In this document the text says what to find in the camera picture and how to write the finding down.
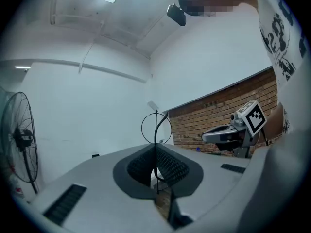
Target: electric fan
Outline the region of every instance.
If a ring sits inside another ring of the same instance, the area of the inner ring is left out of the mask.
[[[2,114],[0,135],[8,166],[19,179],[30,183],[37,193],[34,184],[38,174],[34,119],[23,92],[15,93],[7,101]]]

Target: cable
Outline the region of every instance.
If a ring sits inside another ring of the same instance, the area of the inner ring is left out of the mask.
[[[157,127],[155,128],[155,167],[154,167],[154,173],[155,173],[155,177],[156,177],[156,184],[157,184],[157,190],[156,193],[159,194],[159,184],[158,184],[158,180],[165,182],[164,179],[161,179],[160,177],[158,177],[157,175],[157,154],[156,154],[156,135],[157,135],[157,130],[159,129],[160,125],[164,122],[165,119],[167,119],[167,117],[169,116],[169,113],[167,112],[165,114],[165,116],[163,117],[163,119],[159,122],[159,124],[157,125]]]
[[[155,111],[155,128],[157,127],[157,110]]]
[[[266,138],[266,134],[264,133],[263,128],[261,129],[261,132],[262,132],[262,136],[263,136],[264,140],[266,141],[266,145],[268,146],[269,143],[268,143],[268,140],[267,140],[267,138]]]

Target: ceiling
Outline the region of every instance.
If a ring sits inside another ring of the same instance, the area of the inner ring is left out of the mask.
[[[150,58],[152,52],[180,26],[167,15],[177,0],[29,0],[27,24],[45,20],[103,35]]]

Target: ceiling pipe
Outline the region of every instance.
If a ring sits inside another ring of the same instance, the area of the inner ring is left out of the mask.
[[[55,27],[67,28],[67,29],[73,29],[72,27],[69,27],[69,26],[66,26],[66,25],[54,25],[54,26],[55,26]],[[74,29],[74,30],[81,30],[81,31],[84,31],[84,32],[89,32],[89,31],[84,30],[84,29]],[[108,35],[101,35],[101,36],[102,36],[102,37],[105,37],[105,38],[107,38],[107,39],[109,39],[109,40],[115,41],[115,42],[117,42],[117,43],[120,43],[121,45],[124,45],[124,46],[128,47],[127,44],[125,44],[125,43],[123,43],[123,42],[121,42],[121,41],[119,41],[119,40],[116,40],[116,39],[114,39],[114,38],[112,38],[112,37],[110,37],[110,36],[108,36]],[[148,56],[148,55],[146,55],[145,53],[141,52],[139,49],[136,49],[136,48],[134,48],[134,47],[131,46],[131,50],[135,51],[136,53],[139,53],[141,56],[143,56],[143,57],[145,57],[146,59],[150,60],[150,56]]]
[[[55,24],[55,17],[53,15],[56,12],[56,4],[57,4],[57,0],[51,0],[51,3],[50,3],[50,24],[51,25]]]
[[[83,63],[84,63],[84,61],[85,61],[85,59],[86,59],[88,53],[90,52],[92,46],[93,46],[94,43],[95,43],[95,39],[96,39],[96,38],[100,35],[100,33],[101,33],[101,30],[102,30],[103,25],[104,25],[104,21],[101,21],[101,24],[100,24],[100,26],[99,26],[99,28],[98,28],[98,30],[97,30],[97,32],[96,32],[96,35],[92,38],[92,40],[91,40],[91,42],[90,42],[90,44],[89,44],[89,46],[88,46],[88,48],[87,48],[87,51],[86,51],[86,53],[85,53],[85,55],[84,55],[82,61],[81,61],[80,64],[79,64],[79,74],[80,74],[81,71],[82,71]]]
[[[90,17],[76,16],[76,15],[54,14],[54,15],[52,15],[52,16],[53,16],[53,17],[74,17],[74,18],[86,19],[86,20],[90,20],[90,21],[94,21],[94,22],[98,22],[98,23],[101,22],[100,20],[92,19],[92,18],[90,18]],[[134,33],[130,32],[130,31],[127,31],[127,30],[125,30],[125,29],[123,29],[123,28],[121,28],[121,27],[118,27],[118,26],[113,26],[113,27],[114,27],[115,29],[117,29],[117,30],[120,30],[120,31],[125,32],[125,33],[128,33],[128,34],[130,34],[131,36],[133,36],[133,37],[135,37],[135,38],[138,38],[139,40],[142,40],[142,39],[143,39],[142,36],[139,36],[139,35],[137,35],[137,34],[134,34]]]

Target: person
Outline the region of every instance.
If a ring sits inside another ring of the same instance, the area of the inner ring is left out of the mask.
[[[204,11],[224,11],[240,3],[253,6],[259,14],[262,41],[271,60],[278,91],[295,75],[308,52],[307,40],[302,29],[283,0],[187,0],[189,8]],[[268,117],[264,131],[268,140],[293,130],[286,108],[279,102]],[[257,143],[264,142],[258,134]]]

